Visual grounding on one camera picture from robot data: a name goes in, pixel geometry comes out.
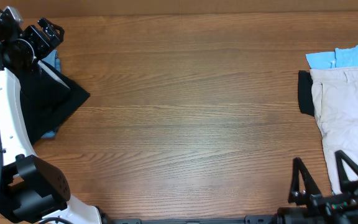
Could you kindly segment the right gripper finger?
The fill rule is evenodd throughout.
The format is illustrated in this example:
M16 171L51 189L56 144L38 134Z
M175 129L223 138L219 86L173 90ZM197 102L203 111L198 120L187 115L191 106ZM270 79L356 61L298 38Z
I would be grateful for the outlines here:
M358 165L342 150L334 153L341 192L358 189Z
M300 190L300 176L305 186L304 191ZM288 198L308 199L310 195L321 195L321 191L301 158L296 157L293 159L292 178Z

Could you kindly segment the black shorts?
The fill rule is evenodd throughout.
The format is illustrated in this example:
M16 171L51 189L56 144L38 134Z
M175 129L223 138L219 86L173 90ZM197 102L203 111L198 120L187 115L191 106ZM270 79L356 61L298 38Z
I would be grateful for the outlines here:
M47 64L19 72L21 108L31 144L56 131L89 97L79 84Z

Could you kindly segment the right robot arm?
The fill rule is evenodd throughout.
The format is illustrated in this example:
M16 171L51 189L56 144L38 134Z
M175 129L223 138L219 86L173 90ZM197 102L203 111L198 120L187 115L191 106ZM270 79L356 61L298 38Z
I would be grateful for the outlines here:
M335 152L341 193L324 197L303 161L293 160L288 196L296 208L279 208L274 223L358 223L358 165L342 151Z

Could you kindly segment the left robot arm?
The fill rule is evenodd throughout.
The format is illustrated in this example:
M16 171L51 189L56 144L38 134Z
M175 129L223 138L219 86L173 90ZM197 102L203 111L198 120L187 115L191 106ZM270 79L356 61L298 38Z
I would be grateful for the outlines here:
M109 223L34 151L89 93L45 62L63 42L63 28L46 18L25 29L21 24L15 8L0 9L0 215L12 223Z

